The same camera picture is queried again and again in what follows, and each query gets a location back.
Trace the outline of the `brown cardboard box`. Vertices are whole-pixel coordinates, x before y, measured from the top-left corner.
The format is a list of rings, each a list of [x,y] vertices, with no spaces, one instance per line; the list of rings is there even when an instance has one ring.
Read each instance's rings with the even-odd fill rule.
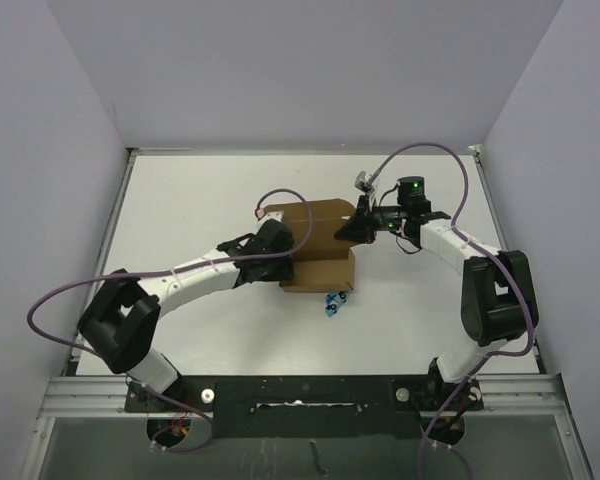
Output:
[[[294,278],[279,282],[288,293],[352,291],[355,281],[356,243],[337,240],[335,233],[355,213],[346,200],[309,201],[313,219],[307,242],[292,255]]]

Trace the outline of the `blue toy car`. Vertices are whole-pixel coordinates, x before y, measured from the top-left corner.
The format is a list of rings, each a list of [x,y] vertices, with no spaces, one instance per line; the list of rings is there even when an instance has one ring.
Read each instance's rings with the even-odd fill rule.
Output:
[[[333,317],[349,299],[350,292],[339,290],[325,295],[325,314]]]

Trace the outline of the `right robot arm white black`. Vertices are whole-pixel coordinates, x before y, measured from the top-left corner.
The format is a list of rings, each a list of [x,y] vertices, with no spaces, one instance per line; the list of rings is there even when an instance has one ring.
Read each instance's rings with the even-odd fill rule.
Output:
[[[352,216],[334,237],[371,244],[388,232],[450,266],[461,279],[460,319],[464,330],[455,349],[435,358],[424,385],[426,400],[449,407],[484,364],[498,357],[520,358],[533,347],[537,303],[526,255],[482,243],[458,229],[454,217],[435,211],[421,176],[399,178],[396,202],[384,205],[372,188],[357,183],[361,195]]]

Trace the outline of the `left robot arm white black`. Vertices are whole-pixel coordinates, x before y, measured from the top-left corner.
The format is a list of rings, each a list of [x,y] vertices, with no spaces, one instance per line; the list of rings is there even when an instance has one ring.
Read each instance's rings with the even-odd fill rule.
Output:
[[[159,320],[203,296],[254,282],[294,276],[292,231],[269,218],[254,233],[222,242],[193,261],[154,278],[122,278],[114,272],[101,285],[78,322],[78,331],[114,374],[126,373],[148,387],[149,401],[162,411],[185,398],[182,375],[152,348]]]

